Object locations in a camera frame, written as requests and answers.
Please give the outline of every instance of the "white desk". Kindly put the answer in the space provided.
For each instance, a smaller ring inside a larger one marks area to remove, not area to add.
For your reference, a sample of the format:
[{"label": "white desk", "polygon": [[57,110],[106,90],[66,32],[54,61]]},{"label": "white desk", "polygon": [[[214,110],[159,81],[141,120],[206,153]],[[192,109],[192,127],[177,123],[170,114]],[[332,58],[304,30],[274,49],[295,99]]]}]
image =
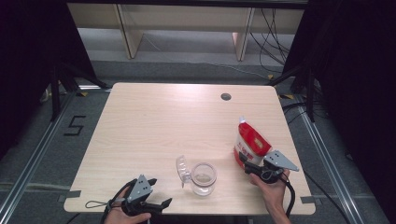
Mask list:
[{"label": "white desk", "polygon": [[[232,99],[221,99],[223,93]],[[233,158],[238,119],[247,121],[302,168],[276,91],[267,86],[142,84],[114,85],[93,133],[71,190],[79,198],[66,200],[68,212],[103,212],[86,209],[90,200],[107,202],[128,181],[144,174],[157,178],[148,202],[173,198],[164,214],[262,215],[261,192]],[[216,188],[207,197],[181,188],[176,158],[185,155],[189,166],[199,161],[218,171]],[[311,196],[303,172],[291,172],[296,191],[292,213],[310,215]],[[287,191],[284,206],[290,202]]]}]

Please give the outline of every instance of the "floor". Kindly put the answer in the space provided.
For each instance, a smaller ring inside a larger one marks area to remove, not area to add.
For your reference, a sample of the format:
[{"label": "floor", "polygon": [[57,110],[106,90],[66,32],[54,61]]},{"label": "floor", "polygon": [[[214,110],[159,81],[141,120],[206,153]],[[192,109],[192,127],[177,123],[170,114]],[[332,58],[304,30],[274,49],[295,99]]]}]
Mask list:
[{"label": "floor", "polygon": [[[249,37],[244,61],[238,62],[231,34],[146,31],[136,57],[128,60],[120,31],[79,29],[79,32],[98,78],[107,84],[161,81],[264,85],[269,75],[277,77],[282,70],[281,63],[261,54],[252,36]],[[254,37],[262,43],[261,34],[254,34]],[[293,35],[278,36],[278,42],[287,49],[292,40]],[[278,49],[268,49],[283,62]],[[291,82],[292,78],[276,86],[283,106],[304,100],[303,92],[290,92]],[[90,84],[81,79],[78,83]],[[51,103],[50,100],[44,101],[26,126],[19,144],[0,161],[0,198],[4,202],[15,200],[8,208],[7,216],[1,217],[1,223],[66,223],[74,216],[63,210],[64,197],[73,183],[109,94],[108,91],[88,93],[86,96],[62,95],[65,110],[58,123],[50,122]],[[346,156],[346,149],[326,114],[320,94],[316,95],[315,102],[315,123],[310,122],[301,106],[285,110],[303,168],[312,176],[313,180],[307,179],[313,195],[311,203],[317,206],[314,215],[291,215],[291,221],[389,223],[359,169]],[[69,129],[70,120],[81,115],[85,116],[79,121],[83,122],[83,132],[75,137],[65,136],[65,133],[73,132]],[[47,136],[48,140],[42,140],[42,136]],[[332,201],[338,204],[349,222]],[[100,216],[82,214],[71,223],[97,223]],[[224,220],[222,223],[242,223]],[[268,216],[249,217],[248,221],[272,223]]]}]

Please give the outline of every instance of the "table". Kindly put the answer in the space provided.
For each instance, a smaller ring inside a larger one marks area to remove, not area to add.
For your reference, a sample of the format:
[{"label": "table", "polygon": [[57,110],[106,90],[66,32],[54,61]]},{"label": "table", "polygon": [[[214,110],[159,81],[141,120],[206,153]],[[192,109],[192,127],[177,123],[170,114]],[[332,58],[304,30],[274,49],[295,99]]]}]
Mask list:
[{"label": "table", "polygon": [[[231,100],[220,96],[229,93]],[[299,168],[302,168],[276,90],[269,86],[117,83],[92,135],[68,198],[68,212],[103,212],[85,208],[90,200],[107,202],[128,181],[143,174],[157,178],[150,203],[173,198],[164,214],[262,215],[261,192],[233,158],[239,117],[244,116]],[[199,161],[218,171],[216,188],[207,197],[183,189],[176,158],[189,167]],[[291,172],[296,191],[292,213],[311,215],[315,205],[302,203],[311,193],[303,172]],[[284,206],[287,208],[287,191]]]}]

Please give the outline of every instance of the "transparent lid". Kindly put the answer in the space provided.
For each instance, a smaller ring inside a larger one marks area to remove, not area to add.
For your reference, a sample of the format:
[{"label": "transparent lid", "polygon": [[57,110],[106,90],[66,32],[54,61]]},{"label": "transparent lid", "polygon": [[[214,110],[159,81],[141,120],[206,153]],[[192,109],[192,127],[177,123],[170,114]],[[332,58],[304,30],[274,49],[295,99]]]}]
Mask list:
[{"label": "transparent lid", "polygon": [[176,159],[176,168],[177,168],[178,176],[180,177],[181,180],[181,187],[184,188],[185,183],[191,182],[191,172],[187,167],[186,158],[184,157],[184,155]]}]

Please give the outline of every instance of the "black tape marking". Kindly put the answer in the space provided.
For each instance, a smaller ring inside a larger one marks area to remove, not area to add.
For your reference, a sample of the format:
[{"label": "black tape marking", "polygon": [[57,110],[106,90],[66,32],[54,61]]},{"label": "black tape marking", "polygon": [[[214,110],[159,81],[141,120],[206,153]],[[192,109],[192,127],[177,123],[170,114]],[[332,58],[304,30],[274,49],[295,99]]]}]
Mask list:
[{"label": "black tape marking", "polygon": [[73,122],[75,119],[85,119],[87,116],[73,116],[72,120],[69,123],[69,128],[78,128],[77,133],[64,133],[64,136],[79,136],[84,125],[74,125]]}]

